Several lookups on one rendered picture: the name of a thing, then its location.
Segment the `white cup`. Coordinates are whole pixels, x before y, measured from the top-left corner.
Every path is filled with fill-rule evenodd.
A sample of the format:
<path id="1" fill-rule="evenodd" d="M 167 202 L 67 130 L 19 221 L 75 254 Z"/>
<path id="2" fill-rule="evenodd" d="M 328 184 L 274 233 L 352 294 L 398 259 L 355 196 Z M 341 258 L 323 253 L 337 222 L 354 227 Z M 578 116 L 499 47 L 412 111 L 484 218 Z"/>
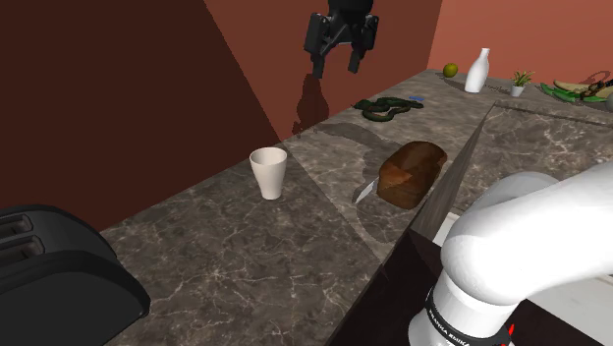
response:
<path id="1" fill-rule="evenodd" d="M 281 197 L 288 154 L 279 147 L 262 147 L 250 155 L 251 169 L 264 199 Z"/>

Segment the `white bottle vase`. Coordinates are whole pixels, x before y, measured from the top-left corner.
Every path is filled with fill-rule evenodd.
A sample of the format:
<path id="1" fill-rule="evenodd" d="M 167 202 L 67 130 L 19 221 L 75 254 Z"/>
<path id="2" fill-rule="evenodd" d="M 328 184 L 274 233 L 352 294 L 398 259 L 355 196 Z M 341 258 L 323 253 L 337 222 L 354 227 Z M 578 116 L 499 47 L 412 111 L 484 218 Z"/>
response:
<path id="1" fill-rule="evenodd" d="M 465 91 L 469 93 L 479 93 L 483 88 L 489 72 L 489 48 L 482 48 L 479 56 L 471 65 L 465 83 Z"/>

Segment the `green long peppers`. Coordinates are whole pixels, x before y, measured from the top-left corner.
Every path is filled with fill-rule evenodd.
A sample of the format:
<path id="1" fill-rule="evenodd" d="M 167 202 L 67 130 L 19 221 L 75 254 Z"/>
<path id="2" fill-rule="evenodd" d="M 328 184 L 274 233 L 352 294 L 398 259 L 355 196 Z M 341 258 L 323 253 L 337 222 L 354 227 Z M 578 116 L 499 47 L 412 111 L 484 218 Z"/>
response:
<path id="1" fill-rule="evenodd" d="M 540 87 L 542 91 L 548 95 L 553 95 L 556 98 L 566 101 L 566 102 L 575 102 L 575 101 L 583 101 L 583 102 L 604 102 L 607 97 L 613 93 L 613 86 L 605 87 L 599 90 L 596 94 L 581 97 L 578 93 L 573 92 L 572 90 L 565 90 L 559 87 L 548 86 L 547 84 L 541 83 Z"/>

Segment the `black toaster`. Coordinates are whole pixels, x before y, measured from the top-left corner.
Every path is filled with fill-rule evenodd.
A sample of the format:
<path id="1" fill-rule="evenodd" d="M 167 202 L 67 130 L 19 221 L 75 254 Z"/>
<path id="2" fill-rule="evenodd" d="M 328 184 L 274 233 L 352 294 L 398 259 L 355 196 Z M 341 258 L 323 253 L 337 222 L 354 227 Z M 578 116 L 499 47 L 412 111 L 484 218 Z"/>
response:
<path id="1" fill-rule="evenodd" d="M 0 209 L 0 346 L 104 346 L 149 309 L 87 223 L 49 205 Z"/>

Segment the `small potted plant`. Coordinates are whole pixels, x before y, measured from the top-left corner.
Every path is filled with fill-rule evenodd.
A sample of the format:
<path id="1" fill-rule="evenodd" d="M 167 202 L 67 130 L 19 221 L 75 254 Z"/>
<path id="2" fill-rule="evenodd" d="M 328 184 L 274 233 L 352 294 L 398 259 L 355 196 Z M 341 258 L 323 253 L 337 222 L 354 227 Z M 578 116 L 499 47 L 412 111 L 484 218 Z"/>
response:
<path id="1" fill-rule="evenodd" d="M 533 71 L 515 71 L 513 75 L 513 84 L 510 89 L 510 95 L 519 97 L 524 91 L 526 85 L 531 82 Z"/>

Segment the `tan squash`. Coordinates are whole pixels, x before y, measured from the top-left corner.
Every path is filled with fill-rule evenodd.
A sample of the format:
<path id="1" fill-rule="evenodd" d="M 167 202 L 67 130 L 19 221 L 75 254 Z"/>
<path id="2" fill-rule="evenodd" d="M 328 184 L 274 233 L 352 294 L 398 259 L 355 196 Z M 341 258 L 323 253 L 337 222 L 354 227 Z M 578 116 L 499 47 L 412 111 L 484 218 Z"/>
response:
<path id="1" fill-rule="evenodd" d="M 570 91 L 572 93 L 590 93 L 590 85 L 572 84 L 558 80 L 554 80 L 553 84 L 562 90 Z"/>

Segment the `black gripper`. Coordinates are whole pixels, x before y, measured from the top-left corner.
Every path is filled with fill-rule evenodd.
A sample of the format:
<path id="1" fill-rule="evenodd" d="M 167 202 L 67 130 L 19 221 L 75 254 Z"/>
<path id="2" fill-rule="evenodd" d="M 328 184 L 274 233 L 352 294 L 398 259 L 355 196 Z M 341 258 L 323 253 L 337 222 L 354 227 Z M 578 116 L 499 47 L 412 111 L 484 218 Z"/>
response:
<path id="1" fill-rule="evenodd" d="M 304 44 L 304 51 L 310 54 L 312 75 L 317 79 L 323 77 L 327 54 L 342 43 L 351 42 L 348 70 L 356 74 L 365 52 L 374 48 L 379 23 L 379 18 L 370 14 L 373 0 L 327 1 L 327 16 L 310 15 Z"/>

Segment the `dark green curved vegetables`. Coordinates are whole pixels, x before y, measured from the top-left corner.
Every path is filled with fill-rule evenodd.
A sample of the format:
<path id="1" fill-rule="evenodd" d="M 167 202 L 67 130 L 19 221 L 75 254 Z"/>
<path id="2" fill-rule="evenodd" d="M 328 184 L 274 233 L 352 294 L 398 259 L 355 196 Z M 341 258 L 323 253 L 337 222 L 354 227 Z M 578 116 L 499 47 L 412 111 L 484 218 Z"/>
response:
<path id="1" fill-rule="evenodd" d="M 398 97 L 379 97 L 375 101 L 362 99 L 355 103 L 353 108 L 360 110 L 366 120 L 388 122 L 396 115 L 409 112 L 413 108 L 422 109 L 423 104 Z"/>

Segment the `brown bread loaf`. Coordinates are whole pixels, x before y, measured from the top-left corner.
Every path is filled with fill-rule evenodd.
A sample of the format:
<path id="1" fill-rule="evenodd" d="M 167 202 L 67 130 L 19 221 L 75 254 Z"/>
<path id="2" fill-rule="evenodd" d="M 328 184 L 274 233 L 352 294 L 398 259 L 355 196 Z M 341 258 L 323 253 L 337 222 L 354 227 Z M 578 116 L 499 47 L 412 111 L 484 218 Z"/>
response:
<path id="1" fill-rule="evenodd" d="M 428 193 L 446 160 L 447 153 L 437 144 L 407 143 L 381 165 L 376 193 L 399 208 L 411 210 Z"/>

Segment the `silver knife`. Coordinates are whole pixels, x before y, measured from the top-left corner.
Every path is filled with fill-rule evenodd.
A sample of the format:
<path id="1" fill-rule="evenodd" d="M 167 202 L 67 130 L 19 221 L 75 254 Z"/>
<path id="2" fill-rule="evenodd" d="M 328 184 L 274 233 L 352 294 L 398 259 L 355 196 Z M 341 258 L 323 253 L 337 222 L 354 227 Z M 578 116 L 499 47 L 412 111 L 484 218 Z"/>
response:
<path id="1" fill-rule="evenodd" d="M 376 189 L 377 184 L 378 184 L 378 180 L 379 178 L 375 178 L 373 181 L 371 181 L 370 183 L 368 183 L 363 189 L 362 191 L 358 194 L 356 200 L 355 200 L 355 204 L 359 203 L 360 201 L 362 201 L 366 196 L 368 196 L 373 190 Z"/>

